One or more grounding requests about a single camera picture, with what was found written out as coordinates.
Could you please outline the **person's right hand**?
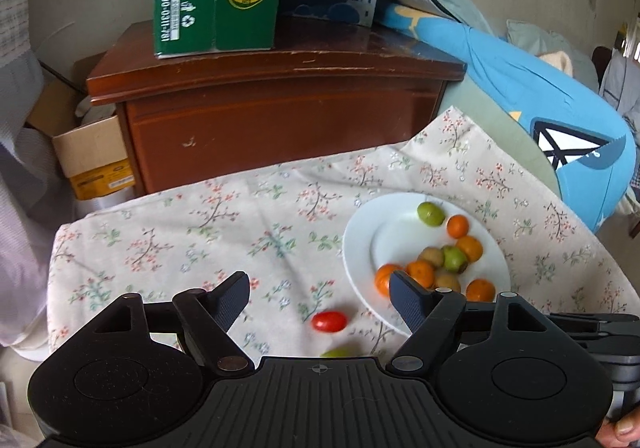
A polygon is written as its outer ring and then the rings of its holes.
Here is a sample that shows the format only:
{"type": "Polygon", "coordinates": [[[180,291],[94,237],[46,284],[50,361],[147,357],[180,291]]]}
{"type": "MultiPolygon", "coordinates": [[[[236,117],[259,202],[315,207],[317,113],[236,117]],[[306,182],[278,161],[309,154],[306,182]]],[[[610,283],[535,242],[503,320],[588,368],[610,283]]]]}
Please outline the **person's right hand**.
{"type": "Polygon", "coordinates": [[[638,442],[639,437],[640,419],[638,410],[636,410],[616,422],[604,420],[596,436],[596,441],[602,447],[629,447],[633,442],[638,442]]]}

